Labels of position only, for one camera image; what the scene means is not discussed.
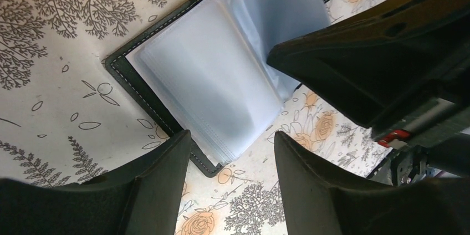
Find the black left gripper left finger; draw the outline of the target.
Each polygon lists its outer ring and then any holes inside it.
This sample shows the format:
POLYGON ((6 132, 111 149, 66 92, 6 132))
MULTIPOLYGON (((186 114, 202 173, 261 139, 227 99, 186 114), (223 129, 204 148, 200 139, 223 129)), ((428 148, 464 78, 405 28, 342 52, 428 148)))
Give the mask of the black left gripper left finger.
POLYGON ((45 188, 1 179, 2 234, 173 234, 189 155, 183 130, 84 183, 45 188))

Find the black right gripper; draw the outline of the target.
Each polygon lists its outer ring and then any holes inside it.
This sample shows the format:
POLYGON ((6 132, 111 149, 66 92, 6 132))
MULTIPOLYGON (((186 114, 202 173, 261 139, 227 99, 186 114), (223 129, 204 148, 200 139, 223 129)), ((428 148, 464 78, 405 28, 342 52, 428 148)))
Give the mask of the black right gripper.
POLYGON ((469 175, 469 0, 386 0, 276 45, 268 64, 391 149, 368 178, 469 175))

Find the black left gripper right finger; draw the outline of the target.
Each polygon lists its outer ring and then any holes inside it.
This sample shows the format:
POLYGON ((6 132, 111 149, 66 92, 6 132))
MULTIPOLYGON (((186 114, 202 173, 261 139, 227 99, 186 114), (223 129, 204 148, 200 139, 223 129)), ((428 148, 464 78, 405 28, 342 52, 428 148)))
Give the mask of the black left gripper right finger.
POLYGON ((355 175, 282 131, 274 152, 289 234, 468 234, 469 179, 390 186, 355 175))

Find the black leather card holder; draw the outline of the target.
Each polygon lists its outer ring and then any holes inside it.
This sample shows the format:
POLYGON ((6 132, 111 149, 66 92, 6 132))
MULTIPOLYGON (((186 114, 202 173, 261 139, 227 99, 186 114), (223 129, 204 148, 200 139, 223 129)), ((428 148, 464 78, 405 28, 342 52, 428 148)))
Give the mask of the black leather card holder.
POLYGON ((207 177, 238 159, 299 82, 267 64, 283 42, 328 27, 330 0, 188 0, 105 60, 169 136, 190 130, 207 177))

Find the floral patterned table mat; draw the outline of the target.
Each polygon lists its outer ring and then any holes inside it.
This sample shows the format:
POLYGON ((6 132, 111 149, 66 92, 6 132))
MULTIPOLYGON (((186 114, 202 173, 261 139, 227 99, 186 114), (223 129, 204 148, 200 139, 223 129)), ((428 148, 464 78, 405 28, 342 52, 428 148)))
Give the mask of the floral patterned table mat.
MULTIPOLYGON (((105 69, 114 51, 188 0, 1 0, 1 178, 83 186, 168 135, 105 69)), ((174 234, 287 234, 274 134, 357 175, 387 155, 371 131, 300 87, 260 138, 213 177, 188 162, 174 234)))

